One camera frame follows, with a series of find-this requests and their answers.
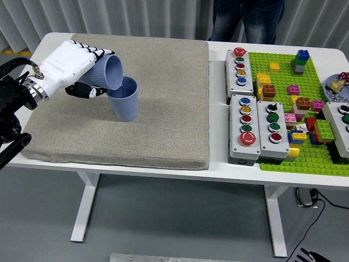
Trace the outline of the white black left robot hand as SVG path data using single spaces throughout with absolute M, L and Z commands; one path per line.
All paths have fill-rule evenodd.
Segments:
M 60 88 L 70 96 L 89 99 L 119 88 L 122 72 L 113 51 L 67 40 L 41 62 L 34 87 L 45 100 Z

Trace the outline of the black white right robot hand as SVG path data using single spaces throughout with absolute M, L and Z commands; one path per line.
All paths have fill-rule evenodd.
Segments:
M 301 248 L 300 251 L 303 254 L 297 254 L 296 255 L 296 260 L 295 261 L 303 261 L 303 262 L 331 262 L 331 260 L 325 258 L 324 256 L 314 252 L 314 251 L 307 251 L 304 248 Z

